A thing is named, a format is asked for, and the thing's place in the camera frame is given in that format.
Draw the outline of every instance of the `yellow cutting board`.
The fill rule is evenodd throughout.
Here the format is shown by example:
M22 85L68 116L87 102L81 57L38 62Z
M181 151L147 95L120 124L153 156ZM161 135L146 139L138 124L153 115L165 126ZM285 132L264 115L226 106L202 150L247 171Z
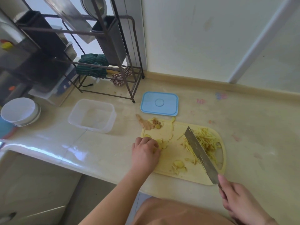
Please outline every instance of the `yellow cutting board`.
M213 185L201 163L197 163L195 165L190 161L185 161L185 158L193 159L193 156L185 149L183 145L181 145L185 139L185 136L182 136L182 134L186 131L188 126L192 130L198 130L199 128L202 129L208 127L175 121L173 123L174 131L171 131L171 122L169 120L159 119L159 121L163 123L162 128L152 130L145 130L143 128L141 133L141 137L144 137L146 134L148 134L155 140L163 139L164 141L169 140L173 133L173 137L171 138L168 147L161 152L158 165L156 166L154 172L204 185ZM219 139L219 142L222 146L222 149L219 149L216 152L218 165L216 165L214 162L213 164L220 174L224 174L226 167L226 151L224 143L220 135L215 130L211 128L208 129ZM175 160L182 160L185 164L185 167L187 168L187 172L180 172L178 175L175 174L172 170L172 164Z

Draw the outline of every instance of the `cabinet door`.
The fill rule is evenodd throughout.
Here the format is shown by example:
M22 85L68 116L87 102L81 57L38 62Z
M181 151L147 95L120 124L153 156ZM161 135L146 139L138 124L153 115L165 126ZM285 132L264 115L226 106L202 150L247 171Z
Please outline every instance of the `cabinet door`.
M49 224L49 215L62 216L80 177L80 173L26 155L2 153L0 218L16 212L6 224L24 224L26 220L30 225Z

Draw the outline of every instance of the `knife handle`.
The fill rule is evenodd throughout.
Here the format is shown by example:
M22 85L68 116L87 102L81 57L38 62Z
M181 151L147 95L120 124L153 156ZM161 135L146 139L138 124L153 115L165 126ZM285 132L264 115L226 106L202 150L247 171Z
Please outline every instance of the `knife handle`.
M226 193L224 192L224 190L222 189L222 186L220 185L220 183L218 184L218 187L220 188L220 190L222 190L224 196L225 196L225 199L227 200L227 196L226 196ZM236 218L232 218L235 222L236 225L245 225L242 221L240 221L239 219L236 219Z

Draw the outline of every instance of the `countertop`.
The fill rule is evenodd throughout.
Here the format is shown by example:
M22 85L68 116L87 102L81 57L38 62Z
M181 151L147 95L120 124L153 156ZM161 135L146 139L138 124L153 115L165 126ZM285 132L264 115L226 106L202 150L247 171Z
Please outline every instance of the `countertop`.
M123 87L101 80L92 90L127 95ZM131 144L140 136L135 118L142 113L144 92L175 93L177 121L215 129L227 151L225 176L244 184L279 223L300 223L300 105L234 92L141 81L131 100L73 90L61 107L42 105L40 119L20 128L1 150L13 150L80 173L117 184L130 168ZM68 123L81 99L112 103L117 118L108 134L86 131ZM167 116L156 117L171 119ZM227 216L218 187L151 174L141 192L212 209Z

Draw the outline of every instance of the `person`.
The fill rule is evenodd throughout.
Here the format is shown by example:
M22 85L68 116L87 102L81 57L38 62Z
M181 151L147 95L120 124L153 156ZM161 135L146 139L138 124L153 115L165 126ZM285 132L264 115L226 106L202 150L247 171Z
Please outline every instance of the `person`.
M79 223L80 225L123 225L126 223L140 187L156 167L160 157L158 143L138 137L132 145L132 165L119 184ZM237 224L275 225L276 221L260 206L243 185L219 175L223 206ZM225 217L195 206L147 199L137 211L134 225L145 224L233 224Z

